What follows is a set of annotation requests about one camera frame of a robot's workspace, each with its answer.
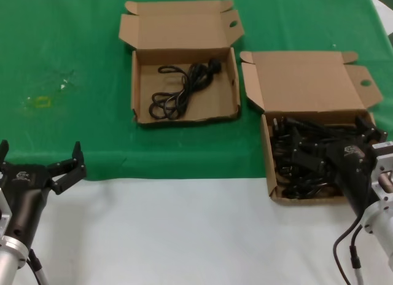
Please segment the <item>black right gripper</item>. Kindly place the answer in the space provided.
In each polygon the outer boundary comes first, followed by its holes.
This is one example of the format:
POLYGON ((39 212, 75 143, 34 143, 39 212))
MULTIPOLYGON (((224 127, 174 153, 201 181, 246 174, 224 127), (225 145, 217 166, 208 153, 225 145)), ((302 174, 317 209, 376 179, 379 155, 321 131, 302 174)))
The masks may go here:
POLYGON ((356 216, 374 218, 378 214, 379 198, 372 189, 372 171, 375 167, 375 145, 387 140, 387 132, 357 116, 356 138, 342 139, 326 147, 317 142, 304 142, 295 126, 290 127, 290 161, 317 174, 326 174, 348 200, 356 216))

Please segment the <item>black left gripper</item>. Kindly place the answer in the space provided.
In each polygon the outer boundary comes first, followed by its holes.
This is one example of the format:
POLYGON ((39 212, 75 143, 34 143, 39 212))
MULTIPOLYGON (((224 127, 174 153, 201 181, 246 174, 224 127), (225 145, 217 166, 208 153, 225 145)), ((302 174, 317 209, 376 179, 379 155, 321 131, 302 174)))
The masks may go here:
POLYGON ((72 158, 45 167, 6 163, 8 151, 9 143, 3 139, 0 143, 1 189, 12 213, 5 235, 30 247, 51 189, 60 195, 87 176, 84 154, 77 141, 72 158))

